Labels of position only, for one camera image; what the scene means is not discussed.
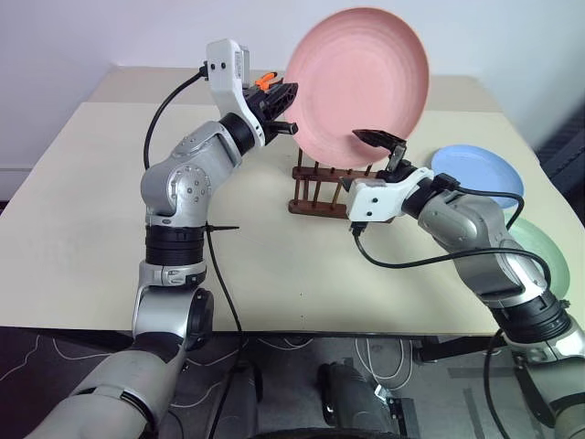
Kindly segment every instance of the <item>beige table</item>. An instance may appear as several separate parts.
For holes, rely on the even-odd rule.
[[[169,83],[158,78],[157,84],[166,85],[158,89],[168,91],[179,81],[176,72],[167,73],[163,76]],[[129,85],[126,95],[108,98],[108,92],[124,81],[143,86],[129,78],[144,74],[115,71],[71,117],[0,217],[0,325],[131,327],[138,262],[144,257],[142,143],[159,99],[151,95],[133,98],[141,103],[114,102],[138,93],[128,91]],[[491,149],[515,166],[526,186],[523,217],[564,253],[571,275],[570,311],[583,326],[585,234],[579,220],[548,182],[534,153],[476,83],[442,78],[433,83],[429,110],[410,137],[408,158],[425,165],[438,148],[469,143]],[[203,91],[206,85],[198,87]],[[473,93],[478,97],[468,102]],[[161,119],[151,162],[165,157],[183,135],[217,118],[213,106],[188,99],[199,97],[192,94],[187,102],[170,106]],[[470,111],[463,111],[466,105]],[[284,136],[246,155],[212,202],[212,223],[241,226],[214,238],[245,330],[495,331],[490,313],[460,281],[451,262],[401,271],[377,268],[357,252],[347,221],[289,214],[296,155],[294,140]],[[322,187],[324,199],[331,196],[327,191],[333,186]],[[372,255],[388,261],[442,254],[407,217],[370,226],[363,241]],[[205,287],[216,298],[215,329],[234,329],[211,269]]]

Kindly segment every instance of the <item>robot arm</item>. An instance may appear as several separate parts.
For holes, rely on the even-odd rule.
[[[412,166],[402,158],[406,146],[401,139],[370,130],[356,134],[399,157],[391,157],[376,179],[346,181],[347,216],[359,226],[354,228],[355,235],[365,228],[365,221],[408,214],[449,253],[522,250],[493,200],[465,195],[457,191],[453,178]],[[533,260],[492,253],[458,258],[454,264],[504,330],[516,376],[535,416],[555,426],[559,438],[585,434],[585,335],[550,292]]]
[[[210,336],[213,295],[199,286],[209,202],[252,147],[296,132],[296,124],[275,119],[293,102],[297,84],[262,79],[250,86],[248,51],[227,39],[207,46],[207,75],[221,119],[185,137],[141,183],[146,256],[134,343],[95,368],[29,438],[129,439],[156,432],[186,352]]]

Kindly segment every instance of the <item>gray carpet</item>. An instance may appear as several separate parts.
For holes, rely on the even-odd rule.
[[[35,339],[34,334],[21,329],[0,328],[0,377],[22,363],[26,353],[35,346]],[[279,338],[268,341],[288,347]],[[293,337],[290,341],[298,343],[300,340]],[[244,358],[260,366],[264,379],[261,430],[326,427],[315,387],[316,371],[324,362],[354,358],[357,368],[367,376],[357,359],[354,343],[353,338],[317,338],[305,348],[282,351],[258,340],[250,340]],[[399,364],[399,342],[374,338],[370,345],[376,373],[391,375]],[[235,346],[235,338],[217,337],[200,351],[192,353],[190,358],[206,363],[233,351]],[[363,355],[365,346],[365,341],[360,340]],[[58,341],[58,348],[69,357],[98,353],[65,341]],[[29,356],[27,365],[0,381],[1,437],[21,438],[29,433],[101,360],[64,359],[56,352],[50,338],[40,337],[38,349]],[[232,360],[233,357],[212,367],[190,365],[179,378],[175,402],[190,404],[200,400],[210,385],[222,379]],[[477,353],[414,365],[408,385],[395,393],[414,400],[421,438],[500,437],[485,404],[481,378],[483,361],[484,355]],[[510,366],[506,350],[494,357],[493,395],[505,427],[514,438],[552,438],[552,432],[539,425],[528,413]],[[402,372],[387,385],[397,386],[407,375],[408,361],[405,360]],[[173,409],[182,420],[186,437],[203,437],[216,390],[197,407]],[[160,437],[180,437],[177,421],[171,416],[165,418]]]

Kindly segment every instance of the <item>white wall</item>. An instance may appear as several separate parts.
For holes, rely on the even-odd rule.
[[[284,69],[314,24],[353,5],[403,17],[431,71],[478,78],[533,147],[585,99],[583,0],[0,0],[0,198],[24,175],[2,168],[34,165],[110,63],[196,67],[208,41],[233,37],[253,68]]]
[[[0,0],[0,200],[112,60],[180,0]]]

